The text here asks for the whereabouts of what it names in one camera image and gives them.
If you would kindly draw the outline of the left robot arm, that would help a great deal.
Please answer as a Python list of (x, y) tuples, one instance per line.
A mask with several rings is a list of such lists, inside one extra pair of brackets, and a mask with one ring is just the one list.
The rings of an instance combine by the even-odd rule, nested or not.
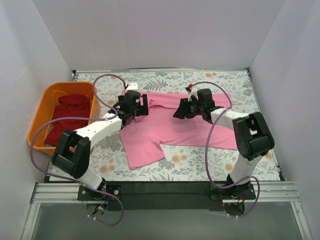
[(95, 200), (106, 196), (103, 178), (90, 168), (92, 148), (107, 136), (129, 125), (134, 118), (149, 114), (148, 97), (138, 91), (136, 82), (129, 83), (125, 94), (102, 120), (97, 120), (83, 128), (62, 132), (52, 156), (52, 164), (72, 176), (78, 183), (89, 188)]

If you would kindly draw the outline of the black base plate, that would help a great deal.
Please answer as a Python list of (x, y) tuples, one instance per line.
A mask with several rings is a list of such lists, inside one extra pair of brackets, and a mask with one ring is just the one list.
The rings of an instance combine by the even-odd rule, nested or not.
[(258, 192), (253, 184), (232, 192), (216, 189), (208, 181), (109, 181), (100, 188), (115, 198), (80, 186), (77, 200), (104, 202), (109, 211), (125, 210), (209, 210), (222, 212), (236, 203), (233, 215), (243, 214), (245, 202), (254, 201)]

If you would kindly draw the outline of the pink t shirt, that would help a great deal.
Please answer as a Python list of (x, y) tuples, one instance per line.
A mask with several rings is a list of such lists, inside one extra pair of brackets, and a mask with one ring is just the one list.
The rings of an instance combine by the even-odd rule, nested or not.
[(161, 145), (210, 147), (236, 150), (234, 132), (224, 126), (212, 126), (196, 116), (178, 119), (173, 115), (186, 93), (148, 92), (148, 115), (135, 117), (120, 130), (120, 138), (130, 169), (140, 168), (165, 157)]

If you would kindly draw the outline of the orange plastic basket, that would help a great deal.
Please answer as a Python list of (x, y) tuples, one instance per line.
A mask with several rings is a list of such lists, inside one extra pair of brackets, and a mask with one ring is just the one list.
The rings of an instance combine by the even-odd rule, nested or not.
[(90, 118), (96, 119), (100, 116), (100, 103), (94, 95), (93, 84), (87, 81), (57, 82), (47, 87), (40, 99), (31, 127), (27, 135), (27, 142), (30, 145), (36, 131), (45, 123), (52, 120), (54, 108), (59, 103), (59, 98), (81, 94), (90, 100)]

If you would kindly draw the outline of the aluminium frame rail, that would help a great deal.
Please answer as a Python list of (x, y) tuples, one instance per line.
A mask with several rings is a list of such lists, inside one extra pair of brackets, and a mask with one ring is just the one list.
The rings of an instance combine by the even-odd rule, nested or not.
[(38, 183), (31, 198), (24, 240), (310, 240), (300, 196), (292, 182), (263, 181), (258, 201), (245, 202), (246, 216), (231, 209), (126, 210), (89, 217), (97, 203), (79, 201), (74, 183)]

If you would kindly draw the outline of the red t shirt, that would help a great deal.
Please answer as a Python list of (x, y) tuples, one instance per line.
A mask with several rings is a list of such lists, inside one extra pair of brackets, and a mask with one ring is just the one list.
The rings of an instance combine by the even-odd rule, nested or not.
[(54, 108), (52, 119), (68, 118), (52, 123), (52, 128), (45, 138), (45, 143), (56, 146), (63, 131), (76, 130), (88, 125), (88, 120), (69, 118), (89, 118), (91, 102), (82, 94), (64, 95), (58, 99), (58, 105)]

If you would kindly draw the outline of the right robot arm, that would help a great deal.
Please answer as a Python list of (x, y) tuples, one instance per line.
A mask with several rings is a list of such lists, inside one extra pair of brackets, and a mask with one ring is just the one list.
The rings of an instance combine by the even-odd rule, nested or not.
[(246, 114), (217, 106), (208, 88), (193, 90), (189, 85), (186, 91), (188, 97), (180, 100), (174, 118), (183, 120), (201, 116), (213, 127), (221, 125), (234, 132), (239, 152), (235, 167), (228, 174), (225, 185), (220, 186), (214, 181), (210, 183), (214, 188), (226, 191), (230, 198), (237, 199), (250, 184), (258, 162), (275, 146), (268, 125), (260, 112)]

